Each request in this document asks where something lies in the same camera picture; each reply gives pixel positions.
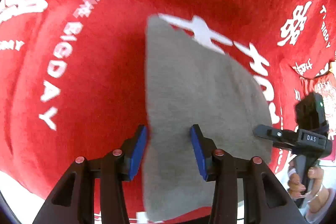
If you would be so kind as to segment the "grey knit sweater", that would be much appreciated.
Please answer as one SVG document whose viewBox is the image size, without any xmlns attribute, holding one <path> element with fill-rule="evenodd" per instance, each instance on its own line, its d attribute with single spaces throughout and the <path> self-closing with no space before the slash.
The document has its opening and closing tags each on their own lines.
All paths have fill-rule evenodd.
<svg viewBox="0 0 336 224">
<path fill-rule="evenodd" d="M 255 79 L 234 59 L 207 49 L 157 16 L 147 21 L 146 110 L 150 143 L 142 163 L 148 219 L 167 221 L 212 204 L 215 184 L 201 177 L 190 138 L 205 137 L 234 157 L 270 162 L 272 143 L 253 129 L 271 125 Z"/>
</svg>

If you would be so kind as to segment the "red patterned pillow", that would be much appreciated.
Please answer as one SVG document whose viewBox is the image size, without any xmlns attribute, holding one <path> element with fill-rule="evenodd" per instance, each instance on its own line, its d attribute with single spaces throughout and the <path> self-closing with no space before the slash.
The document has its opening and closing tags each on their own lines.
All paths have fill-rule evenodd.
<svg viewBox="0 0 336 224">
<path fill-rule="evenodd" d="M 328 138 L 335 140 L 335 111 L 336 111 L 336 88 L 335 88 L 335 61 L 329 65 L 329 70 L 323 76 L 314 79 L 300 77 L 303 92 L 308 95 L 315 92 L 322 95 L 326 120 L 329 123 Z"/>
</svg>

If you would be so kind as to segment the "red printed bed blanket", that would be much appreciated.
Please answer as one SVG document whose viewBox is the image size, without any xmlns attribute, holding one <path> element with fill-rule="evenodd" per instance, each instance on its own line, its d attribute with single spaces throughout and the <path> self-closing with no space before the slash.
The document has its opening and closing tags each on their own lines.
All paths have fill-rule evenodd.
<svg viewBox="0 0 336 224">
<path fill-rule="evenodd" d="M 104 157 L 142 124 L 145 155 L 123 184 L 129 223 L 209 214 L 212 204 L 167 221 L 145 211 L 151 16 L 237 61 L 279 129 L 297 128 L 300 77 L 326 74 L 335 52 L 335 0 L 1 0 L 1 172 L 45 201 L 78 157 Z"/>
</svg>

